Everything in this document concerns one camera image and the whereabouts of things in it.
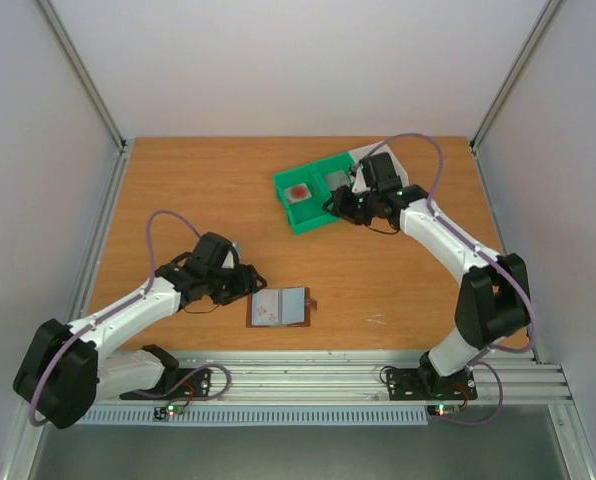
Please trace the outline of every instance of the robotic arm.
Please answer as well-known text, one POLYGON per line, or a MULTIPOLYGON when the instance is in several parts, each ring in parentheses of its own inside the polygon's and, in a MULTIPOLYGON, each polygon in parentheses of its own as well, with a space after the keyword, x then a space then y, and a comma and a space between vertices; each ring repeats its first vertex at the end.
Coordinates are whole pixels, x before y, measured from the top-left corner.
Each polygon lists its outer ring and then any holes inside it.
POLYGON ((394 230, 424 245, 460 284, 456 327, 420 359, 419 380, 434 398, 453 390, 456 375, 483 349, 529 324, 522 299, 490 265, 496 262, 528 294, 525 263, 516 254, 501 256, 480 244, 428 201, 419 185, 403 186, 389 153, 363 158, 351 174, 353 186, 335 190, 325 211, 355 225, 386 219, 394 230))
POLYGON ((158 268, 154 277, 108 307, 63 325, 41 325, 14 380, 14 390, 58 428, 73 425, 97 401, 133 390, 166 394, 179 380, 178 362, 150 345, 128 356, 109 355, 138 332, 203 296, 228 305, 265 288, 253 265, 239 262, 238 252, 215 233, 202 235, 193 252, 158 268), (46 383, 41 377, 63 345, 78 337, 56 364, 46 383))

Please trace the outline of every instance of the green box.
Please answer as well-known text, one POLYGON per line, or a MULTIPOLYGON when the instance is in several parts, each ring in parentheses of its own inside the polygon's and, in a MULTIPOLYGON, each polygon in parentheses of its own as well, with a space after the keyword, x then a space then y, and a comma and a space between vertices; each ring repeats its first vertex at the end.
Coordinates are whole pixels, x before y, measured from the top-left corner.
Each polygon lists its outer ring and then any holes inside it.
POLYGON ((349 167, 354 164, 351 155, 341 153, 333 157, 318 160, 301 167, 285 170, 273 176, 276 196, 287 211, 287 220, 295 234, 301 234, 322 227, 338 220, 322 209, 323 204, 331 197, 325 182, 325 175, 342 170, 349 179, 349 167), (311 198, 298 203, 289 204, 285 198, 285 189, 304 183, 309 188, 311 198))

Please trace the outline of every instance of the gray wall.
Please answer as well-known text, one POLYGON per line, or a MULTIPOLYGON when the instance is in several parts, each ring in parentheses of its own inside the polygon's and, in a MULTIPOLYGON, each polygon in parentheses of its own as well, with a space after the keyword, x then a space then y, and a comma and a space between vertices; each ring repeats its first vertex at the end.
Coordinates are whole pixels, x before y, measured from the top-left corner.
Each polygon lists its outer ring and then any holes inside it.
POLYGON ((544 0, 54 0, 135 136, 473 135, 544 0))
POLYGON ((481 161, 596 455, 596 2, 565 2, 481 161))
POLYGON ((115 158, 30 0, 0 0, 0 458, 36 327, 64 318, 115 158))

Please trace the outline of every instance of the purple cable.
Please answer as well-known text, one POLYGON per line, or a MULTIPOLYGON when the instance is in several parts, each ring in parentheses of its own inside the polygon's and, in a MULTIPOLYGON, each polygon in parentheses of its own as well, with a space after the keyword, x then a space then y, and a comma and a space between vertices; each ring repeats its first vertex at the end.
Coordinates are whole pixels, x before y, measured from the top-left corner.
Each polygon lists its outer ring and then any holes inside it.
POLYGON ((496 383, 498 384, 498 405, 496 406, 496 410, 494 411, 494 413, 492 413, 490 416, 488 416, 487 418, 485 418, 483 420, 477 420, 475 422, 468 422, 465 420, 458 420, 455 418, 444 417, 444 416, 443 417, 434 416, 434 417, 430 417, 430 418, 442 420, 447 423, 453 423, 454 425, 462 425, 464 427, 481 427, 483 425, 487 425, 488 423, 493 422, 496 418, 498 418, 500 416, 500 414, 502 413, 502 401, 503 401, 502 380, 500 378, 500 375, 498 375, 498 372, 496 370, 494 370, 494 367, 489 365, 487 362, 478 361, 478 362, 475 362, 474 365, 483 365, 484 367, 487 367, 491 371, 491 373, 494 375, 494 378, 496 379, 496 383))
MULTIPOLYGON (((503 352, 509 352, 509 353, 525 353, 525 352, 532 350, 534 348, 534 346, 536 345, 536 338, 538 338, 538 323, 537 323, 536 311, 534 310, 534 307, 531 304, 531 300, 529 299, 529 296, 525 293, 525 291, 522 289, 520 284, 504 268, 502 268, 496 262, 496 260, 494 260, 486 253, 479 250, 476 244, 474 244, 473 242, 468 240, 458 229, 456 229, 451 224, 451 222, 447 221, 440 214, 440 212, 438 212, 434 208, 433 199, 436 196, 436 190, 438 190, 438 186, 440 185, 440 178, 442 177, 442 173, 445 168, 445 155, 442 151, 442 147, 440 146, 440 144, 438 142, 436 142, 436 140, 434 140, 432 137, 429 137, 428 135, 423 135, 422 133, 401 133, 399 135, 394 135, 393 137, 386 138, 385 140, 380 142, 378 145, 376 145, 374 148, 372 148, 369 151, 369 153, 367 153, 367 155, 365 155, 363 158, 366 158, 366 157, 372 155, 378 149, 384 147, 385 145, 388 145, 393 140, 396 140, 396 139, 402 138, 402 137, 422 138, 423 140, 426 140, 431 145, 433 145, 436 148, 436 151, 438 152, 438 171, 436 172, 436 178, 434 179, 434 183, 431 186, 431 190, 429 191, 429 196, 427 197, 427 209, 429 210, 429 213, 431 213, 431 215, 434 217, 435 220, 438 221, 438 223, 443 225, 456 238, 458 238, 461 242, 463 242, 465 245, 467 245, 473 253, 475 253, 480 258, 485 260, 489 265, 491 265, 494 268, 494 270, 496 270, 496 272, 498 272, 498 274, 501 277, 503 277, 505 280, 507 280, 507 282, 509 282, 509 284, 512 286, 512 288, 516 291, 516 293, 522 300, 522 303, 525 305, 525 309, 527 310, 527 314, 529 315, 529 323, 531 326, 531 335, 529 335, 529 344, 522 348, 510 348, 510 347, 505 347, 503 345, 494 344, 494 345, 490 345, 489 348, 495 349, 495 350, 501 350, 503 352)), ((486 350, 483 350, 483 352, 485 352, 485 353, 481 352, 481 354, 478 354, 475 357, 475 359, 472 360, 472 362, 480 360, 480 358, 484 357, 489 352, 489 350, 486 349, 486 350)))
POLYGON ((382 142, 380 142, 374 148, 369 150, 369 153, 367 153, 367 155, 365 155, 363 157, 363 159, 369 157, 370 155, 373 155, 376 151, 378 151, 385 145, 389 145, 392 141, 397 140, 399 138, 403 138, 403 137, 421 138, 421 139, 425 140, 426 142, 430 143, 431 145, 433 145, 434 148, 436 149, 436 152, 438 152, 438 172, 436 173, 436 178, 434 179, 434 183, 431 186, 431 190, 429 191, 429 197, 427 198, 427 208, 429 208, 429 210, 432 211, 431 200, 436 196, 436 190, 438 190, 438 185, 440 184, 440 177, 442 177, 442 172, 445 169, 445 153, 442 151, 442 147, 435 139, 433 139, 432 137, 430 137, 428 135, 424 135, 422 133, 411 133, 411 132, 410 133, 400 133, 398 135, 394 135, 393 137, 384 139, 382 142))
MULTIPOLYGON (((169 391, 165 394, 157 394, 157 393, 149 393, 149 392, 145 392, 144 390, 134 390, 133 393, 136 393, 138 395, 142 395, 143 397, 146 398, 153 398, 153 399, 159 399, 162 397, 166 397, 167 395, 169 395, 171 392, 175 391, 177 388, 179 388, 183 383, 185 383, 190 377, 193 377, 196 373, 203 371, 206 368, 216 368, 218 370, 220 370, 222 373, 225 374, 225 377, 227 379, 225 386, 222 388, 222 390, 220 390, 218 393, 214 393, 213 395, 208 395, 206 397, 194 397, 192 398, 192 401, 202 401, 202 402, 206 402, 208 400, 216 400, 217 398, 222 397, 225 393, 227 393, 227 390, 229 390, 231 388, 231 384, 232 379, 231 379, 231 372, 229 370, 227 370, 227 367, 225 367, 224 365, 220 365, 219 363, 207 363, 205 365, 201 365, 198 368, 194 368, 191 372, 189 372, 188 374, 186 374, 184 377, 182 377, 182 379, 180 379, 180 381, 174 385, 173 387, 171 387, 169 389, 169 391)), ((173 402, 177 402, 177 401, 181 401, 181 400, 187 400, 187 398, 174 398, 173 400, 169 400, 170 403, 173 402)))
MULTIPOLYGON (((145 288, 144 288, 145 294, 149 290, 151 290, 151 287, 153 286, 154 281, 155 281, 156 258, 155 258, 155 255, 154 255, 153 240, 151 238, 151 226, 152 226, 152 224, 154 222, 154 219, 158 215, 171 215, 172 217, 176 217, 178 220, 180 220, 185 225, 187 225, 196 234, 196 236, 198 238, 200 238, 200 233, 198 232, 198 230, 196 230, 196 227, 194 227, 191 224, 191 222, 189 222, 189 220, 187 220, 185 217, 183 217, 179 213, 176 213, 176 212, 174 212, 172 210, 156 210, 155 212, 153 212, 149 216, 149 219, 147 220, 147 225, 146 225, 146 228, 145 228, 145 236, 146 236, 146 240, 147 240, 147 254, 149 256, 149 278, 147 279, 147 284, 145 285, 145 288)), ((100 325, 102 322, 104 322, 105 320, 107 320, 109 317, 111 317, 111 316, 117 314, 118 312, 124 310, 125 308, 127 308, 130 305, 132 305, 134 302, 138 301, 142 297, 143 297, 143 294, 140 294, 140 293, 134 295, 133 297, 129 298, 127 301, 125 301, 125 302, 121 303, 120 305, 112 308, 111 310, 105 312, 100 317, 98 317, 97 319, 95 319, 94 320, 94 325, 95 326, 100 325)), ((46 418, 44 418, 42 420, 38 420, 36 418, 36 411, 38 410, 38 402, 40 401, 40 394, 42 393, 42 390, 45 388, 45 385, 47 384, 47 380, 49 380, 49 376, 54 371, 54 369, 56 368, 56 365, 58 365, 58 362, 65 355, 65 353, 67 352, 67 350, 69 350, 69 348, 71 348, 71 346, 74 343, 76 343, 76 341, 80 337, 82 337, 85 333, 87 333, 88 331, 90 331, 92 328, 93 328, 92 325, 85 325, 83 328, 81 328, 76 333, 74 333, 62 345, 62 347, 60 347, 60 349, 56 352, 56 354, 52 357, 52 359, 47 364, 47 368, 45 368, 45 371, 40 376, 40 380, 38 380, 38 384, 36 385, 36 389, 34 390, 34 394, 31 397, 31 402, 29 402, 29 423, 31 423, 34 427, 41 427, 41 426, 43 426, 43 425, 45 425, 47 423, 47 419, 46 418)))

